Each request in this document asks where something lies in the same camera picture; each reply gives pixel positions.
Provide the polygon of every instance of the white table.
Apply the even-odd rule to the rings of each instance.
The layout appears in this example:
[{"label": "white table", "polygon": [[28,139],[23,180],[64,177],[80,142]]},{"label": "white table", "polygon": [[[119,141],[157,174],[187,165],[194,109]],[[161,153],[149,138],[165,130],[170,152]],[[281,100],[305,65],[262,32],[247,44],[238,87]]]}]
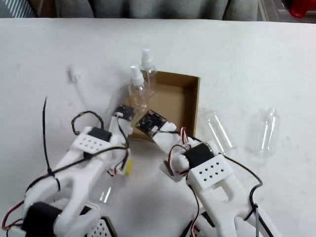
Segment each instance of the white table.
[{"label": "white table", "polygon": [[[85,109],[108,118],[110,98],[128,82],[129,66],[149,46],[159,70],[201,77],[200,108],[222,115],[238,149],[232,156],[263,179],[255,195],[285,237],[313,236],[316,224],[316,26],[208,20],[1,19],[0,213],[23,198],[46,169],[41,109],[47,103],[52,164],[74,139],[70,121]],[[67,68],[82,74],[68,83]],[[254,166],[244,151],[250,117],[276,106],[277,153]],[[92,117],[81,124],[95,124]],[[132,142],[134,172],[108,214],[120,237],[179,236],[196,210],[184,182],[159,169],[154,144]],[[236,168],[246,189],[255,180]]]}]

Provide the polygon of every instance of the black circuit board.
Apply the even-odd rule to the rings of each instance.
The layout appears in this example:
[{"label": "black circuit board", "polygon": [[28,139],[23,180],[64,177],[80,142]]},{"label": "black circuit board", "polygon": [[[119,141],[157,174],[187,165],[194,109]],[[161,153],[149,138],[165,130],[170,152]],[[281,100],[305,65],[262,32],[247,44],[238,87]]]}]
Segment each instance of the black circuit board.
[{"label": "black circuit board", "polygon": [[127,106],[127,105],[119,105],[113,115],[115,114],[121,114],[122,119],[127,120],[127,121],[132,121],[133,118],[135,117],[136,110],[133,107]]},{"label": "black circuit board", "polygon": [[153,137],[158,130],[167,122],[167,119],[149,110],[136,124],[136,127],[146,135]]}]

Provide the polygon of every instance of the cardboard box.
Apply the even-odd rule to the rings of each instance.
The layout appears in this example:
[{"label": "cardboard box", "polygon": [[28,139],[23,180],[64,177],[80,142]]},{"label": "cardboard box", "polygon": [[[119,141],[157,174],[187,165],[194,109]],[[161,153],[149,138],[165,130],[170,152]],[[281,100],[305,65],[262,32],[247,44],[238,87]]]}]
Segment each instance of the cardboard box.
[{"label": "cardboard box", "polygon": [[[184,126],[190,135],[195,135],[199,81],[199,78],[194,76],[158,72],[155,93],[150,98],[149,109],[176,124],[178,129]],[[129,97],[127,104],[132,105]],[[145,113],[146,111],[136,115],[130,138],[152,141],[151,137],[135,127]]]}]

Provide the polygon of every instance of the plastic bottle cap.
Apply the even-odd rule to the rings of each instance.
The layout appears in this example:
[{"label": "plastic bottle cap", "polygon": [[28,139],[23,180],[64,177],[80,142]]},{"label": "plastic bottle cap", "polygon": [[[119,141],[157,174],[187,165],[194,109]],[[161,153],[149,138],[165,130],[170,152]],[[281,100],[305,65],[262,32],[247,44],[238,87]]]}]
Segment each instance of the plastic bottle cap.
[{"label": "plastic bottle cap", "polygon": [[145,70],[148,70],[153,67],[153,57],[150,53],[149,48],[143,49],[143,55],[142,55],[142,68]]},{"label": "plastic bottle cap", "polygon": [[131,79],[134,86],[139,86],[144,83],[143,74],[140,71],[138,66],[134,66],[134,65],[131,66],[130,71],[131,71]]}]

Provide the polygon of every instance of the white 3d-printed part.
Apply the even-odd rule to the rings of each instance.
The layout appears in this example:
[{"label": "white 3d-printed part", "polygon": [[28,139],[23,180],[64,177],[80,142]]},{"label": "white 3d-printed part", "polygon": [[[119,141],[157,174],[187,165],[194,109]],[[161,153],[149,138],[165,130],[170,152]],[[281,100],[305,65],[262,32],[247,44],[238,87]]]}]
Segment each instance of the white 3d-printed part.
[{"label": "white 3d-printed part", "polygon": [[104,220],[99,219],[98,224],[87,234],[87,237],[112,237]]},{"label": "white 3d-printed part", "polygon": [[217,155],[212,159],[190,169],[188,183],[199,191],[205,190],[217,182],[225,179],[233,173],[223,155]]},{"label": "white 3d-printed part", "polygon": [[73,146],[90,154],[110,147],[110,143],[99,138],[81,133],[73,143]]}]

